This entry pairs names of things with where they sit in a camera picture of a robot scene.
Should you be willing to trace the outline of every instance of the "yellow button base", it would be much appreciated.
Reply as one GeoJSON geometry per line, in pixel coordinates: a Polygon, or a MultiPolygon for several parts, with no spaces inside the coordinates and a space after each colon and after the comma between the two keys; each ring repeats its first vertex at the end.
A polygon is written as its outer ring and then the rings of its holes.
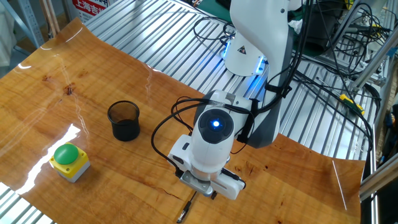
{"type": "Polygon", "coordinates": [[[88,161],[88,156],[85,151],[81,150],[79,147],[77,147],[79,150],[79,156],[77,159],[72,162],[71,164],[67,165],[61,165],[58,162],[55,161],[54,155],[50,159],[50,163],[53,166],[55,170],[57,170],[59,173],[63,174],[65,177],[72,178],[79,170],[81,167],[83,167],[86,162],[88,161]]]}

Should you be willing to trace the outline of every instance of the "metal rod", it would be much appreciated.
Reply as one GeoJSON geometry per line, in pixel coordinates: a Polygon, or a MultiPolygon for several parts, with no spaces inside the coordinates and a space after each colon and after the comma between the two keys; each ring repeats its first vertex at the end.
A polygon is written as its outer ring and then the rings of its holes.
{"type": "Polygon", "coordinates": [[[42,43],[40,40],[37,40],[34,36],[34,33],[32,30],[30,30],[25,23],[22,21],[22,19],[18,16],[18,14],[15,12],[15,10],[11,7],[11,5],[7,2],[7,0],[0,0],[0,3],[4,5],[4,7],[7,9],[7,11],[11,14],[11,16],[15,19],[15,22],[21,27],[21,29],[25,32],[26,36],[29,38],[30,41],[35,45],[36,48],[39,48],[42,43]]]}
{"type": "Polygon", "coordinates": [[[389,159],[383,166],[378,168],[369,177],[364,179],[359,189],[361,201],[367,199],[371,194],[387,185],[398,177],[398,154],[389,159]]]}
{"type": "Polygon", "coordinates": [[[351,84],[353,90],[362,88],[365,83],[370,79],[373,73],[379,68],[380,64],[386,59],[388,51],[398,44],[398,27],[394,29],[393,33],[386,40],[386,43],[381,46],[372,60],[368,63],[366,68],[362,71],[361,75],[351,84]]]}

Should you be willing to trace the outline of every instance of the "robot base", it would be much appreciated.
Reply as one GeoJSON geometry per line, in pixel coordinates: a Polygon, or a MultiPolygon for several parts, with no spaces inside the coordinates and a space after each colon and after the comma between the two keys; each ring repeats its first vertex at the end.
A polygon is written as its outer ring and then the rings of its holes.
{"type": "Polygon", "coordinates": [[[239,32],[228,42],[221,55],[224,56],[225,67],[235,75],[261,75],[265,69],[265,56],[239,32]]]}

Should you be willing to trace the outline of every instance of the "sign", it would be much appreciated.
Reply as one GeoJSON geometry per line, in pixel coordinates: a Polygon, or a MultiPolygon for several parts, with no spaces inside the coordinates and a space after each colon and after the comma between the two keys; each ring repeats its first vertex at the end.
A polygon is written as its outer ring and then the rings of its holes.
{"type": "Polygon", "coordinates": [[[89,21],[117,0],[69,0],[71,18],[79,17],[82,22],[89,21]]]}
{"type": "Polygon", "coordinates": [[[244,46],[242,46],[240,49],[238,49],[238,52],[241,52],[242,54],[246,54],[246,49],[244,46]]]}

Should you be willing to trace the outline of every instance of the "blue light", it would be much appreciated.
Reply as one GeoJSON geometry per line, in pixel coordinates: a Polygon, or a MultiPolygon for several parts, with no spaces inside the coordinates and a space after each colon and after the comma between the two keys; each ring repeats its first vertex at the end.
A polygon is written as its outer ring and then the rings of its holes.
{"type": "Polygon", "coordinates": [[[226,52],[228,51],[229,45],[231,44],[231,41],[228,41],[228,43],[226,44],[226,48],[223,54],[223,57],[225,58],[226,52]]]}
{"type": "Polygon", "coordinates": [[[260,58],[260,62],[259,62],[259,65],[257,66],[256,73],[262,73],[262,71],[260,71],[262,59],[264,59],[264,56],[261,56],[261,58],[260,58]]]}

